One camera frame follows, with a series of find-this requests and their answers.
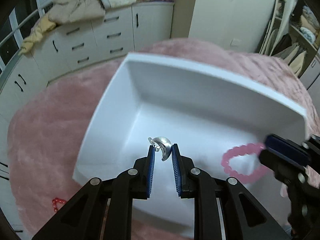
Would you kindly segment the white storage box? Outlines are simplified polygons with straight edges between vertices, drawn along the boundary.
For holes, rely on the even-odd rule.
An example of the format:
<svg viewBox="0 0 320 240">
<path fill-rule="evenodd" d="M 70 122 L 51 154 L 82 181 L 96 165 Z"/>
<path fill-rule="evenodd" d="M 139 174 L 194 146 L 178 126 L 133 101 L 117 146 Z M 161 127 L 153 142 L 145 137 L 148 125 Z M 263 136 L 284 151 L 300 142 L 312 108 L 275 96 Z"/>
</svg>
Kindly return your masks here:
<svg viewBox="0 0 320 240">
<path fill-rule="evenodd" d="M 275 90 L 208 64 L 132 53 L 112 77 L 83 138 L 73 179 L 115 178 L 165 137 L 211 176 L 231 148 L 269 134 L 301 143 L 306 110 Z"/>
</svg>

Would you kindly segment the pink fluffy bed blanket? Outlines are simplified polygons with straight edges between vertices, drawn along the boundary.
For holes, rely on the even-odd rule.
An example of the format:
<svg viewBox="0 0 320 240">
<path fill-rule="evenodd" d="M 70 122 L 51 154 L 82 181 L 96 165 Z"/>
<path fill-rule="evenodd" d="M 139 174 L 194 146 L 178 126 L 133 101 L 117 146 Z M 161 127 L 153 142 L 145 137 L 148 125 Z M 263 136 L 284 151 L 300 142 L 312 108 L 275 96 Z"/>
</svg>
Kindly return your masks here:
<svg viewBox="0 0 320 240">
<path fill-rule="evenodd" d="M 154 43 L 143 53 L 211 64 L 284 94 L 307 111 L 307 133 L 319 134 L 319 112 L 304 85 L 280 59 L 224 50 L 189 38 Z M 54 198 L 69 200 L 80 185 L 72 179 L 89 120 L 122 58 L 62 77 L 18 110 L 8 129 L 10 184 L 23 226 L 33 236 L 54 215 Z"/>
</svg>

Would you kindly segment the open wardrobe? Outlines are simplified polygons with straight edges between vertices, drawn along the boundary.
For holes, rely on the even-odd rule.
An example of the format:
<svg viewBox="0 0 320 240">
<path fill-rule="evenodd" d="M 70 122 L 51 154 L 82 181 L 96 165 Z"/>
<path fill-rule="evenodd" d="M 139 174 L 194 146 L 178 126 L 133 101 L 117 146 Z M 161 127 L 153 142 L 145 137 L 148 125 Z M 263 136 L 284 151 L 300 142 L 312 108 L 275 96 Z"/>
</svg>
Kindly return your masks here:
<svg viewBox="0 0 320 240">
<path fill-rule="evenodd" d="M 275 0 L 257 52 L 282 59 L 311 87 L 319 77 L 319 20 L 304 0 Z"/>
</svg>

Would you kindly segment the white window cabinet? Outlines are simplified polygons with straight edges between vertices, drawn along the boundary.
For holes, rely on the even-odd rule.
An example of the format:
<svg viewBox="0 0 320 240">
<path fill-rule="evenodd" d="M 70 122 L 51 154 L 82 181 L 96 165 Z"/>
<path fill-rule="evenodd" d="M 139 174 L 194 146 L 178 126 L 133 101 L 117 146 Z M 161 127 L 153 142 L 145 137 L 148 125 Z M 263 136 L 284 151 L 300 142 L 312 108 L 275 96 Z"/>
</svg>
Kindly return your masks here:
<svg viewBox="0 0 320 240">
<path fill-rule="evenodd" d="M 62 77 L 168 39 L 172 11 L 169 2 L 140 3 L 92 21 L 62 25 L 9 69 L 1 85 L 1 209 L 19 235 L 30 236 L 19 217 L 9 178 L 7 138 L 15 113 Z"/>
</svg>

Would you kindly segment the yellow cloth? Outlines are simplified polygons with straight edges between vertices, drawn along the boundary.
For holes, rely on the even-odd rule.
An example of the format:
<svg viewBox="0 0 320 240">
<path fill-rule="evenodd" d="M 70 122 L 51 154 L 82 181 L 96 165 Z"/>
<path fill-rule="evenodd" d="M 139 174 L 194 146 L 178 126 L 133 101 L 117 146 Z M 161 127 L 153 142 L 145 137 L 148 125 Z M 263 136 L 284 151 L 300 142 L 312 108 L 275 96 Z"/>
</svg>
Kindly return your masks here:
<svg viewBox="0 0 320 240">
<path fill-rule="evenodd" d="M 30 35 L 23 39 L 19 55 L 23 55 L 31 51 L 36 43 L 39 43 L 44 35 L 52 31 L 56 27 L 56 23 L 51 21 L 49 13 L 41 17 L 31 29 Z"/>
</svg>

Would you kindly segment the white framed window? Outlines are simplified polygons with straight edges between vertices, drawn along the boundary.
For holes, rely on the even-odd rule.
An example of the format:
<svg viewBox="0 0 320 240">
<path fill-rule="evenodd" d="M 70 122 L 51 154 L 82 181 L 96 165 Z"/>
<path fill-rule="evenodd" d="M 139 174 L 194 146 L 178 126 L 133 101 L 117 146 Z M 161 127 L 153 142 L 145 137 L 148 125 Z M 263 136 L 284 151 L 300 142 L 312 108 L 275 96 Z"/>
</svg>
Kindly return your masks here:
<svg viewBox="0 0 320 240">
<path fill-rule="evenodd" d="M 1 23 L 1 72 L 30 35 L 32 27 L 51 7 L 53 0 L 18 0 L 17 5 Z"/>
</svg>

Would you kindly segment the beige jacket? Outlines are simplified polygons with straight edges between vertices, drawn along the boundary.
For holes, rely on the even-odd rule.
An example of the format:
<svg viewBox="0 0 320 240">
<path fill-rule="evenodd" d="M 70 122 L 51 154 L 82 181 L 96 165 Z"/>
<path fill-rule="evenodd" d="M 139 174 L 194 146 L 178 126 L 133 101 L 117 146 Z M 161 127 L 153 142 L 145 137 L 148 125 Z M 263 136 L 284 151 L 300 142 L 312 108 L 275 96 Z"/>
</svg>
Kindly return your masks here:
<svg viewBox="0 0 320 240">
<path fill-rule="evenodd" d="M 50 21 L 62 25 L 104 17 L 105 10 L 99 0 L 55 0 L 47 14 Z"/>
</svg>

